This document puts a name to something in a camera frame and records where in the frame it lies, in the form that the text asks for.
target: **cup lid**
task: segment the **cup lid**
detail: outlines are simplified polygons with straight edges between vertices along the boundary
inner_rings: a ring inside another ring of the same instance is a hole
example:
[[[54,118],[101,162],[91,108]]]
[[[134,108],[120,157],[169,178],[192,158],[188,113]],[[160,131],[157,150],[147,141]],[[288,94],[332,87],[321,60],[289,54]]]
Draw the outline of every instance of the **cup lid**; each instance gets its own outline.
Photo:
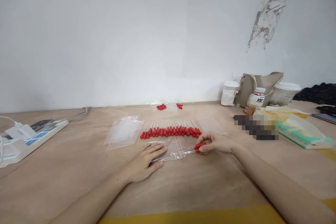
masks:
[[[238,88],[240,86],[240,83],[239,82],[235,82],[235,81],[226,81],[224,82],[224,86],[228,86],[228,87],[231,87],[231,88]]]
[[[290,91],[301,91],[302,87],[299,84],[280,82],[275,85],[276,88]]]

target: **power strip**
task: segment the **power strip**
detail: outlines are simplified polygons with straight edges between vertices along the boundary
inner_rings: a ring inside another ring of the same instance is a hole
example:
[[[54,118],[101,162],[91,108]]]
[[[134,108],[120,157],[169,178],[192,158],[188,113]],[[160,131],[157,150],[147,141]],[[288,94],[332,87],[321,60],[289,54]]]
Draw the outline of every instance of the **power strip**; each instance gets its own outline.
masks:
[[[20,162],[22,159],[24,159],[26,156],[28,156],[30,153],[32,153],[34,150],[36,150],[38,147],[44,144],[47,140],[53,137],[57,132],[59,132],[61,129],[63,129],[68,124],[69,124],[68,121],[63,121],[63,122],[58,123],[56,128],[50,131],[43,131],[43,129],[41,129],[40,131],[38,131],[36,136],[32,138],[27,139],[27,140],[19,140],[19,141],[23,141],[26,144],[27,147],[25,148],[25,150],[18,154],[4,156],[3,162],[0,168],[6,167],[9,164]]]

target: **cup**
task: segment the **cup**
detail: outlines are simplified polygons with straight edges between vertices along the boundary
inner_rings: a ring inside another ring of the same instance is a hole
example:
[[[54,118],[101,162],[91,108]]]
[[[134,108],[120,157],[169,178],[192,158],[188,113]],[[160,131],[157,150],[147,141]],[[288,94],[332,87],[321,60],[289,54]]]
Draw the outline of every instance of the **cup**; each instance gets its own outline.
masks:
[[[235,81],[226,81],[223,84],[223,94],[220,103],[224,106],[233,106],[233,100],[235,95],[238,92],[240,86],[239,82]]]
[[[270,103],[279,106],[286,106],[293,97],[302,90],[299,84],[280,82],[274,86]]]

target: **beige bag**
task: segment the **beige bag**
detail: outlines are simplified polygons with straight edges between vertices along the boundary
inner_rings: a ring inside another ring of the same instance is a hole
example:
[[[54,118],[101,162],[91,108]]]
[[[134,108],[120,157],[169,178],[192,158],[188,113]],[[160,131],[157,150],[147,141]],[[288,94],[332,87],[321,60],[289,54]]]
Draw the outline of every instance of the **beige bag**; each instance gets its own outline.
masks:
[[[284,73],[272,72],[270,75],[252,75],[244,73],[240,79],[239,92],[236,94],[236,104],[245,107],[249,96],[256,87],[265,88],[265,101],[262,107],[266,107],[273,93],[273,87],[284,78]]]

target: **wall stain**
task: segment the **wall stain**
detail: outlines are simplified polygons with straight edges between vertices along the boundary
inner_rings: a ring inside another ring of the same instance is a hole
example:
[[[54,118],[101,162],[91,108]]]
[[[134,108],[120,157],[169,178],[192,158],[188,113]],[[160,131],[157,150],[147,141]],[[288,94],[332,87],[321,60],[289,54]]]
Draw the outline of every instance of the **wall stain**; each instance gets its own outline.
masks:
[[[261,10],[257,12],[248,48],[251,44],[260,45],[264,50],[272,40],[275,28],[283,11],[286,0],[261,0]]]

